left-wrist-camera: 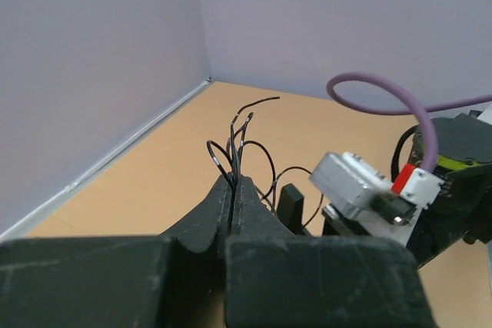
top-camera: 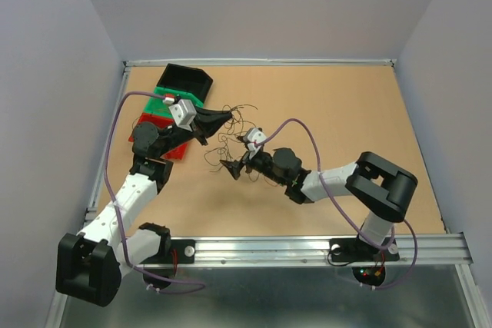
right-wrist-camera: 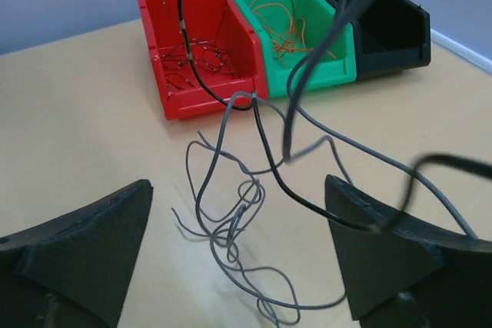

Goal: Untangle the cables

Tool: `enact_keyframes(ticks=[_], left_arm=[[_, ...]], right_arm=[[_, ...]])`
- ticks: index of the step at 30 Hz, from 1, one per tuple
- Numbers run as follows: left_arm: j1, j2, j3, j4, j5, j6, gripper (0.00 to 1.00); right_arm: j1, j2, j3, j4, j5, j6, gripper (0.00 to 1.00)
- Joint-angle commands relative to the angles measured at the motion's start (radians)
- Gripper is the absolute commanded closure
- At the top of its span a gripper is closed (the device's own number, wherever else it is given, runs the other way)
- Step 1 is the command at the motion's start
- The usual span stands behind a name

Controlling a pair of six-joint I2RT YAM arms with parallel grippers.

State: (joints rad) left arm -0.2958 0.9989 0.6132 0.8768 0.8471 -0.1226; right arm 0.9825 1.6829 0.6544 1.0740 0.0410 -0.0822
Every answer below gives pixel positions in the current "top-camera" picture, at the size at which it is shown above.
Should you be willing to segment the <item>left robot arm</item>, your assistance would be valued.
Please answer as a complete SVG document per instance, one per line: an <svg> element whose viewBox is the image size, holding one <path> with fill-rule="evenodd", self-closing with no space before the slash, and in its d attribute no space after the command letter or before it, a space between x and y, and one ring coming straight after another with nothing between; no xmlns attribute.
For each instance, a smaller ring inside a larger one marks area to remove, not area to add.
<svg viewBox="0 0 492 328"><path fill-rule="evenodd" d="M98 306L107 306L122 279L149 257L162 262L170 256L171 235L165 226L142 224L132 237L125 231L154 200L171 175L173 164L163 155L195 139L206 145L226 122L230 111L171 106L173 124L160 128L143 121L132 132L132 166L118 192L110 193L104 210L77 234L58 243L55 289Z"/></svg>

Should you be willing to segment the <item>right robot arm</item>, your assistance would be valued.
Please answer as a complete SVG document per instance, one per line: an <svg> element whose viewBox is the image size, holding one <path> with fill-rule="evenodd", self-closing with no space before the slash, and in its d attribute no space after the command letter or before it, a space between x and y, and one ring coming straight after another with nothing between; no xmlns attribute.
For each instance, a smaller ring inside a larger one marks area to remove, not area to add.
<svg viewBox="0 0 492 328"><path fill-rule="evenodd" d="M244 155L221 161L235 180L242 171L256 171L285 187L284 194L297 204L352 195L369 210L361 226L347 221L357 232L352 252L371 259L393 246L394 225L404 222L418 185L414 174L370 151L342 167L308 170L290 148L280 147L270 154L257 138L263 141L266 137L260 131L242 137L247 148Z"/></svg>

